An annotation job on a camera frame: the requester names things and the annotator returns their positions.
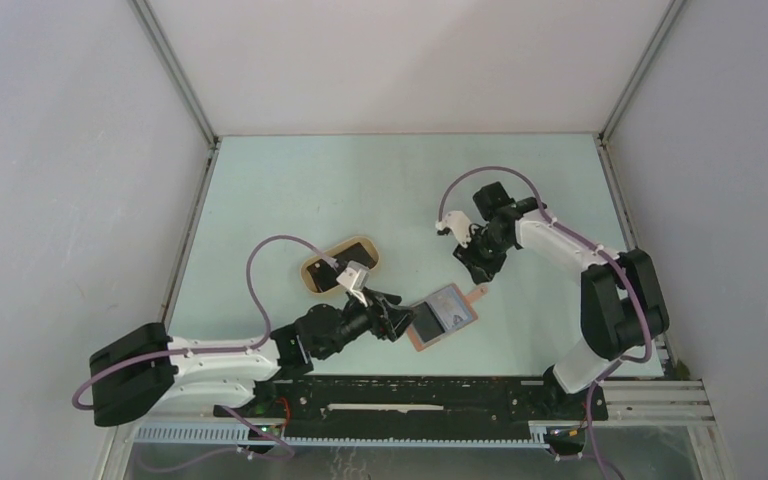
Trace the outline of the pink leather card holder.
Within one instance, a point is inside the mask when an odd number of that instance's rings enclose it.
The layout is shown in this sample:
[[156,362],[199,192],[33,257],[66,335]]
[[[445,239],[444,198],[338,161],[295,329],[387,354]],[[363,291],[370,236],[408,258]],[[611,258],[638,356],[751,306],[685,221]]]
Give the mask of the pink leather card holder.
[[414,304],[411,309],[415,318],[406,331],[414,349],[422,352],[474,324],[479,318],[474,304],[488,290],[488,285],[484,283],[464,293],[452,283]]

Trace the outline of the beige oval card tray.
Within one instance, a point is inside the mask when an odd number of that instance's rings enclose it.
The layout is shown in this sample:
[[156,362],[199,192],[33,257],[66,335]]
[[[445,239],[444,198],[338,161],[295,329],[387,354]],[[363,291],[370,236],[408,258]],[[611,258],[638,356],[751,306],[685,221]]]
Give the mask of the beige oval card tray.
[[305,288],[315,295],[334,293],[339,284],[339,273],[350,263],[356,262],[369,270],[375,270],[380,263],[380,253],[374,242],[366,236],[353,236],[324,253],[337,262],[335,270],[320,256],[314,255],[300,267],[300,276]]

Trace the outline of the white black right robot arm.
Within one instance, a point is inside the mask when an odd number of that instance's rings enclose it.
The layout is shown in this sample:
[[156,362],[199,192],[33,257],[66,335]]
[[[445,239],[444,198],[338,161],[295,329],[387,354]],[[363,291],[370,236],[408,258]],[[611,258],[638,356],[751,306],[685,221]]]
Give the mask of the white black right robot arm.
[[562,225],[537,198],[516,201],[501,183],[482,187],[473,202],[483,219],[462,211],[439,212],[441,235],[457,241],[453,255],[476,284],[493,280],[511,249],[531,249],[568,274],[580,288],[582,338],[544,375],[545,411],[566,418],[582,403],[581,391],[641,347],[641,362],[652,355],[654,337],[670,325],[651,256],[596,244]]

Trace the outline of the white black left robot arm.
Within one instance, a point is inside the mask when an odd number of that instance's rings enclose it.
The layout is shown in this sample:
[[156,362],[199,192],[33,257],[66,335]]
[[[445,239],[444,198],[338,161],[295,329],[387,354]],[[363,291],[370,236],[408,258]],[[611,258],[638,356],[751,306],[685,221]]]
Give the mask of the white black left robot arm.
[[245,409],[264,416],[276,403],[269,382],[294,379],[316,360],[342,352],[370,334],[395,342],[417,317],[397,295],[363,290],[341,308],[316,304],[265,338],[201,341],[173,337],[157,322],[144,324],[89,358],[89,410],[98,427],[135,422],[150,412],[197,406]]

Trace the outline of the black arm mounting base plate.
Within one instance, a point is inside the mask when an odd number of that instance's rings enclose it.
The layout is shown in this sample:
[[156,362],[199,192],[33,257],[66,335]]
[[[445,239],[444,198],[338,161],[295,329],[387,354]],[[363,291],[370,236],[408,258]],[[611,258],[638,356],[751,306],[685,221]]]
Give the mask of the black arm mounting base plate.
[[528,436],[540,423],[583,425],[608,417],[601,389],[556,397],[542,379],[522,376],[305,375],[259,382],[236,408],[251,420],[278,420],[286,433],[450,439]]

